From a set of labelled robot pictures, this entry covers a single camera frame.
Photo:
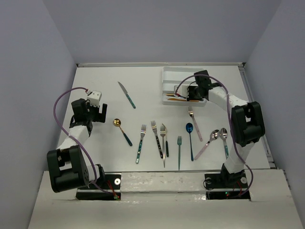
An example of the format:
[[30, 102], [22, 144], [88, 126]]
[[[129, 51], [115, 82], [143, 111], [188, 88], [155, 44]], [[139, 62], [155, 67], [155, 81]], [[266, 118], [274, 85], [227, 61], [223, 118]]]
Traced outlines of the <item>gold orange knife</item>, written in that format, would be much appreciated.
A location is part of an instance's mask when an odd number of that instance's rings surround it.
[[199, 100], [187, 100], [187, 99], [181, 99], [181, 98], [168, 98], [168, 101], [180, 101], [180, 102], [200, 102]]

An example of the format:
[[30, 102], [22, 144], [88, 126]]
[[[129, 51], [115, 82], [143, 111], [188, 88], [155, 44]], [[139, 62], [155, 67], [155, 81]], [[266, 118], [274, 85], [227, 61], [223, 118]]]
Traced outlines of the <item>teal handled knife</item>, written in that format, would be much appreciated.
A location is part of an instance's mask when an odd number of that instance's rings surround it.
[[118, 82], [119, 86], [121, 87], [122, 91], [124, 92], [124, 94], [126, 95], [127, 99], [129, 100], [130, 104], [132, 105], [133, 109], [136, 109], [135, 104], [133, 103], [132, 99], [130, 98], [130, 96], [128, 95], [128, 92], [126, 90], [126, 88], [123, 86], [122, 83]]

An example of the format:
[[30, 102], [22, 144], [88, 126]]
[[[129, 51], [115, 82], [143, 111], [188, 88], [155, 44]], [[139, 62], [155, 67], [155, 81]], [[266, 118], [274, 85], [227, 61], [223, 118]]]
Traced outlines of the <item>spoon pink handle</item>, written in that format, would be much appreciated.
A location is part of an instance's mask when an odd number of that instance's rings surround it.
[[195, 156], [194, 160], [197, 160], [197, 159], [203, 154], [203, 152], [206, 150], [206, 148], [209, 146], [209, 144], [210, 144], [212, 141], [216, 140], [216, 139], [218, 138], [218, 136], [219, 136], [219, 130], [218, 130], [218, 129], [212, 131], [211, 134], [210, 134], [210, 138], [209, 138], [208, 142], [207, 142], [207, 143], [203, 146], [203, 148], [198, 152], [198, 154]]

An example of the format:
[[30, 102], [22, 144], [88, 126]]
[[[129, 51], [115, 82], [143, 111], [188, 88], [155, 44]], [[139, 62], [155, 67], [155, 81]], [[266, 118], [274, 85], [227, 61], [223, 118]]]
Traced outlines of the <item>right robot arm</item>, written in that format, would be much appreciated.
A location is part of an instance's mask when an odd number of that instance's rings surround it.
[[234, 188], [245, 178], [249, 168], [246, 159], [254, 146], [265, 135], [261, 106], [258, 102], [242, 100], [206, 70], [192, 75], [196, 86], [190, 89], [197, 100], [207, 100], [227, 112], [233, 146], [222, 164], [220, 173], [205, 175], [204, 184], [208, 190]]

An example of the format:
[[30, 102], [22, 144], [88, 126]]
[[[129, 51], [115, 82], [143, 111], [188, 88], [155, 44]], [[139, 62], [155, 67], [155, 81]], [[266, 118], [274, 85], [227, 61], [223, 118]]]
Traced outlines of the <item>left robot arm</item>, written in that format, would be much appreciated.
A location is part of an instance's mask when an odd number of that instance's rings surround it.
[[67, 137], [57, 149], [47, 153], [51, 187], [55, 193], [89, 184], [101, 188], [106, 182], [100, 164], [86, 165], [83, 144], [91, 136], [94, 122], [105, 123], [108, 105], [92, 105], [88, 99], [79, 99], [71, 106], [73, 116]]

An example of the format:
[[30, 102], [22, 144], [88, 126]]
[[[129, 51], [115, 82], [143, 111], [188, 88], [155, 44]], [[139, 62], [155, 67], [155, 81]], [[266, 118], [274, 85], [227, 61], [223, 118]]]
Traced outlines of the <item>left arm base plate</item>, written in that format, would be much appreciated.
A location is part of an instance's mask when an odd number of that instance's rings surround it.
[[121, 200], [121, 180], [121, 173], [106, 173], [104, 181], [99, 178], [96, 185], [89, 184], [77, 189], [75, 197], [77, 200]]

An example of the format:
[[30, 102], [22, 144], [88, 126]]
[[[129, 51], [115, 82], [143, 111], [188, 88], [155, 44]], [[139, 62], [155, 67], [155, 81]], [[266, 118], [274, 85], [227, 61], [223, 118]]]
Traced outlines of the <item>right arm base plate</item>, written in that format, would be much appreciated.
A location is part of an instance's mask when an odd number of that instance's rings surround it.
[[242, 195], [248, 188], [245, 172], [228, 184], [221, 180], [220, 173], [205, 174], [203, 187], [206, 189], [207, 200], [251, 199], [249, 191]]

